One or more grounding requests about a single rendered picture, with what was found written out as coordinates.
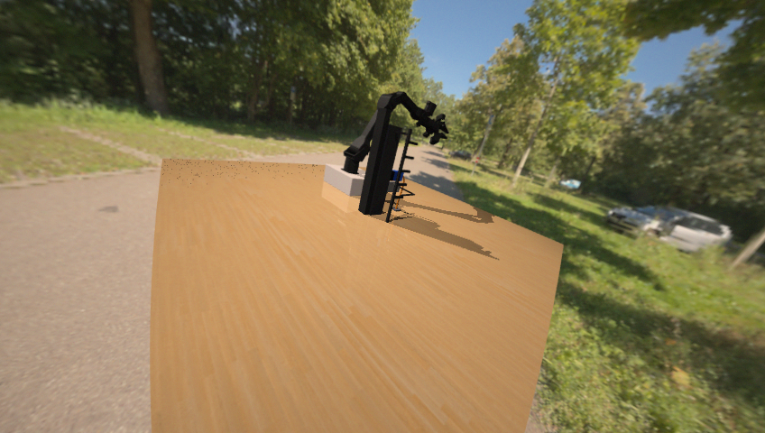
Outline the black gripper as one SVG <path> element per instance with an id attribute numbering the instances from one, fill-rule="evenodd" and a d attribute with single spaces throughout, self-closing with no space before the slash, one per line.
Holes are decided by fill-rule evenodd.
<path id="1" fill-rule="evenodd" d="M 430 141 L 429 141 L 430 144 L 433 145 L 435 143 L 439 143 L 440 138 L 441 139 L 447 139 L 447 137 L 445 135 L 443 135 L 443 133 L 439 132 L 439 129 L 440 129 L 443 132 L 445 132 L 446 134 L 448 134 L 448 130 L 446 128 L 445 122 L 443 122 L 443 123 L 441 122 L 441 119 L 444 120 L 445 117 L 446 117 L 446 115 L 443 114 L 443 113 L 440 114 L 440 115 L 437 115 L 436 119 L 433 119 L 432 122 L 430 123 L 429 127 L 426 128 L 426 130 L 430 130 L 434 134 L 434 136 L 430 138 Z"/>

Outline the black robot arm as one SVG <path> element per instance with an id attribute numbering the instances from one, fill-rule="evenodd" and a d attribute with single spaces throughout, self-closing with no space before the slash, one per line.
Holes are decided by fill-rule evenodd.
<path id="1" fill-rule="evenodd" d="M 412 119 L 418 120 L 418 122 L 416 122 L 417 127 L 422 125 L 425 128 L 429 127 L 432 122 L 432 119 L 429 118 L 429 116 L 433 116 L 432 114 L 437 107 L 436 104 L 430 101 L 427 101 L 427 105 L 424 109 L 416 106 L 405 92 L 398 91 L 396 93 L 381 94 L 377 103 L 377 110 L 368 125 L 365 127 L 362 134 L 354 139 L 350 146 L 344 151 L 343 156 L 346 157 L 346 160 L 344 167 L 340 168 L 341 170 L 344 170 L 347 173 L 359 174 L 357 172 L 359 161 L 363 161 L 366 155 L 368 156 L 371 148 L 370 141 L 373 138 L 373 130 L 378 108 L 387 108 L 393 111 L 398 104 L 402 104 L 410 112 L 410 117 Z"/>

